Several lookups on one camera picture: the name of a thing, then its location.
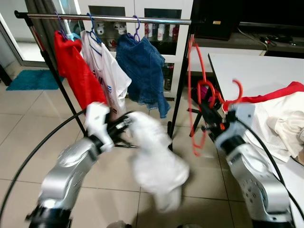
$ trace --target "denim jacket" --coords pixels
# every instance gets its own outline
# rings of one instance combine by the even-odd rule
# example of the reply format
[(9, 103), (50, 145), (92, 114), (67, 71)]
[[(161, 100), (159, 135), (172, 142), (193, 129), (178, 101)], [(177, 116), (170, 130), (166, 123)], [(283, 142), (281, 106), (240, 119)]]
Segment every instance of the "denim jacket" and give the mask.
[(161, 118), (166, 118), (170, 105), (163, 95), (165, 59), (158, 50), (146, 38), (137, 42), (130, 34), (124, 34), (118, 39), (116, 60), (132, 79), (129, 98), (147, 105), (149, 110), (158, 108)]

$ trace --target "red shirt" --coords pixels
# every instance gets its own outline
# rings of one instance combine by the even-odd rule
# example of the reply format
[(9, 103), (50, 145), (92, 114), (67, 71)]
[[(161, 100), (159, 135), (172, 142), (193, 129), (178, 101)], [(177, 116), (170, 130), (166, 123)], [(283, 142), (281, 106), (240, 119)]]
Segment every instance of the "red shirt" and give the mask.
[[(264, 96), (253, 96), (253, 97), (242, 97), (240, 102), (248, 102), (248, 103), (259, 103), (268, 100), (272, 100), (275, 98), (279, 98), (282, 96), (287, 96), (293, 94), (295, 92), (304, 92), (304, 85), (299, 82), (292, 82), (286, 88), (276, 90), (272, 93), (266, 94)], [(223, 106), (224, 111), (228, 111), (228, 106)]]
[(66, 77), (82, 109), (92, 102), (106, 104), (104, 91), (80, 55), (81, 41), (65, 40), (55, 32), (55, 52), (59, 75)]

